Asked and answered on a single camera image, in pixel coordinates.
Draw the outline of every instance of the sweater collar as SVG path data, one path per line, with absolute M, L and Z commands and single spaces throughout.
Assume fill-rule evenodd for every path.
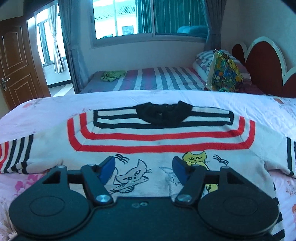
M 152 104 L 151 102 L 136 106 L 139 117 L 153 125 L 176 127 L 191 113 L 193 106 L 182 101 L 178 104 Z

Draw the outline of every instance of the sweater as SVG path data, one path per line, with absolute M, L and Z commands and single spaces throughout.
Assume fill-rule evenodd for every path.
M 176 197 L 182 185 L 172 171 L 174 156 L 208 170 L 230 166 L 275 199 L 268 170 L 296 177 L 296 145 L 290 138 L 229 110 L 184 102 L 89 111 L 2 143 L 0 173 L 40 173 L 57 165 L 80 169 L 108 156 L 116 159 L 105 186 L 114 198 Z M 204 195 L 217 188 L 205 185 Z M 284 238 L 280 219 L 273 234 Z

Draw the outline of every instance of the colorful bag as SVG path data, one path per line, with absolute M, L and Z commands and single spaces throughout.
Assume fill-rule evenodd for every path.
M 243 77 L 235 62 L 223 51 L 215 50 L 207 77 L 207 89 L 212 91 L 235 92 L 243 82 Z

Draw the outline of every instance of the yellow cat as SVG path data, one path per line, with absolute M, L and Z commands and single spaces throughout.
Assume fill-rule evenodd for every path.
M 198 165 L 205 167 L 207 170 L 209 170 L 209 167 L 206 164 L 209 161 L 206 160 L 207 155 L 204 151 L 199 154 L 193 154 L 191 152 L 186 152 L 183 155 L 182 159 L 184 162 L 187 163 L 188 166 L 198 164 Z M 210 193 L 210 192 L 216 191 L 218 189 L 218 185 L 217 184 L 206 184 L 205 188 Z

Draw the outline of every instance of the curtain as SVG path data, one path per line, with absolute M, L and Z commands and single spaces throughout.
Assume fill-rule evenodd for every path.
M 203 0 L 203 8 L 209 33 L 205 51 L 221 49 L 221 27 L 227 0 Z
M 81 0 L 58 0 L 62 33 L 69 71 L 75 93 L 87 85 L 89 75 L 80 49 Z
M 47 9 L 49 28 L 54 39 L 54 71 L 62 73 L 65 71 L 65 65 L 59 46 L 57 45 L 57 5 L 53 5 Z
M 177 33 L 182 26 L 206 26 L 200 0 L 154 0 L 157 33 Z
M 150 0 L 136 1 L 138 33 L 152 33 Z

